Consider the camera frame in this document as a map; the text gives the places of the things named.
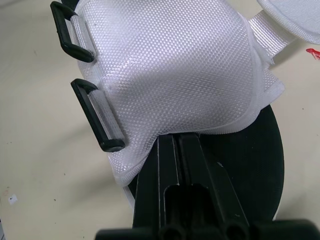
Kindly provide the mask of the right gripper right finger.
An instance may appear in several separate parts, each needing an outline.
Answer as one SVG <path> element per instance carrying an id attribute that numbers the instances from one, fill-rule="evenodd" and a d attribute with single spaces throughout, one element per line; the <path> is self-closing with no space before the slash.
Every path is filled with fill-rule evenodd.
<path id="1" fill-rule="evenodd" d="M 248 225 L 229 175 L 208 144 L 195 133 L 180 134 L 178 142 L 195 212 L 215 225 Z"/>

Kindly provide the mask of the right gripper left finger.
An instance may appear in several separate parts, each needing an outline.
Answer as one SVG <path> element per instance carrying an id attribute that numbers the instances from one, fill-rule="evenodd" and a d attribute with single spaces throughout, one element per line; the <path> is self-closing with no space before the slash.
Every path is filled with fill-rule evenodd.
<path id="1" fill-rule="evenodd" d="M 175 138 L 161 135 L 137 177 L 132 227 L 161 228 L 168 224 L 166 192 L 179 184 Z"/>

